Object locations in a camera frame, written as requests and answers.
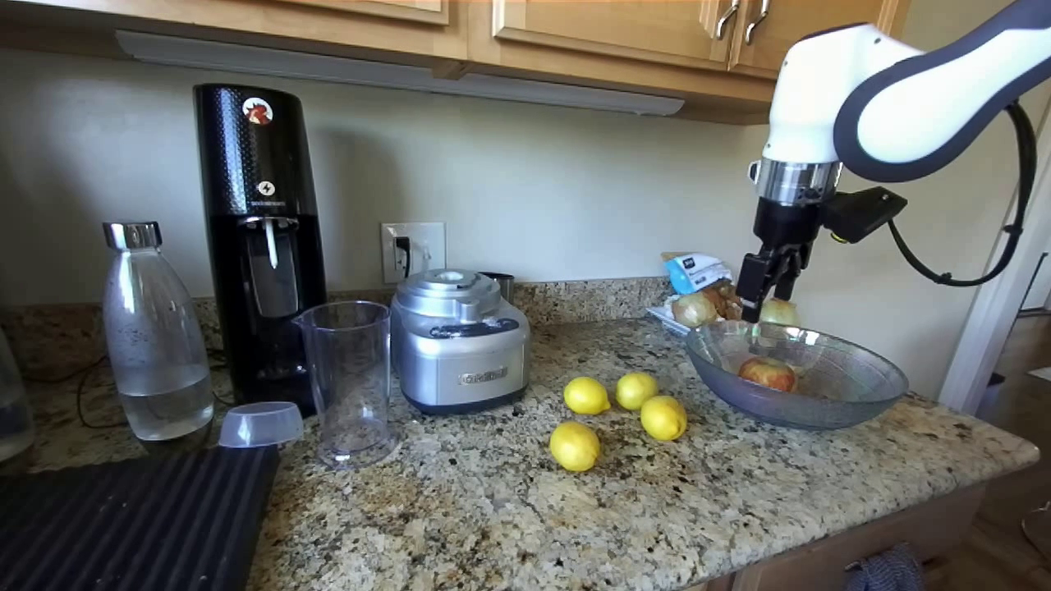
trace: black drying mat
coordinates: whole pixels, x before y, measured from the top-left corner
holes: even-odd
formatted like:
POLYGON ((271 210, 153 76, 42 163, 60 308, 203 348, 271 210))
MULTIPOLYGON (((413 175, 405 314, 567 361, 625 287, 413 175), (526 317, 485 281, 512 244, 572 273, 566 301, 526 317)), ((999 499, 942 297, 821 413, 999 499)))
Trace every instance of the black drying mat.
POLYGON ((242 588, 275 449, 0 479, 0 588, 242 588))

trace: cabinet door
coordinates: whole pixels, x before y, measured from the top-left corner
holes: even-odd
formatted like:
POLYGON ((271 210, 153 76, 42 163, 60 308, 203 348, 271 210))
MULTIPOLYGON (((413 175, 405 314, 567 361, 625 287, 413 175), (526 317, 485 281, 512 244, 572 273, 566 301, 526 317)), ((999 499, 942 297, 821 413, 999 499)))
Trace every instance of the cabinet door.
POLYGON ((772 78, 789 47, 801 35, 850 22, 872 22, 893 32, 902 10, 902 0, 744 0, 734 19, 730 68, 772 78))
POLYGON ((493 0, 493 35, 656 67, 722 68, 720 0, 493 0))
POLYGON ((409 22, 448 22, 448 0, 280 0, 280 4, 302 4, 302 5, 321 5, 337 14, 364 14, 364 16, 383 16, 383 19, 409 19, 409 22))

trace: electrical outlet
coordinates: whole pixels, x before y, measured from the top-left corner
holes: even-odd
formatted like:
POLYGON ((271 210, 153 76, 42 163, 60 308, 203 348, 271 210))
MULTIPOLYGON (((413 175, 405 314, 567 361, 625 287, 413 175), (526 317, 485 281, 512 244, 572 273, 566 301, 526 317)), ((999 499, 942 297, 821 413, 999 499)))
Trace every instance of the electrical outlet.
POLYGON ((447 266, 447 223, 382 223, 383 281, 447 266))

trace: glass bowl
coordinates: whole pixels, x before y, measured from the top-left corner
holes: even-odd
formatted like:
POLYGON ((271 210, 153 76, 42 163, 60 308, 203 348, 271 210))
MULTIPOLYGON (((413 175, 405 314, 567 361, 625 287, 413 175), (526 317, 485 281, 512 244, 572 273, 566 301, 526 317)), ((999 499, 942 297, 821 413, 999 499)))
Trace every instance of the glass bowl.
POLYGON ((767 326, 708 323, 686 335, 686 353, 702 385, 740 413, 799 430, 838 430, 878 418, 908 390, 902 372, 834 335, 767 326), (795 367, 792 393, 743 382, 747 359, 795 367))

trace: cabinet knob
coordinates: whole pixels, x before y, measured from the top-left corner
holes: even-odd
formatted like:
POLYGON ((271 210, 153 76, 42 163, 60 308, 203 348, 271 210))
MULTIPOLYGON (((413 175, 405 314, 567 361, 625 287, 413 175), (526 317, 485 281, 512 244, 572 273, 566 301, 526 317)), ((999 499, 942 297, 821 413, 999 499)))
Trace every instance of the cabinet knob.
POLYGON ((743 0, 730 0, 730 5, 717 16, 717 38, 725 35, 725 25, 733 22, 734 10, 743 5, 743 0))
POLYGON ((757 22, 767 16, 767 0, 757 4, 756 16, 744 22, 744 47, 752 42, 757 22))

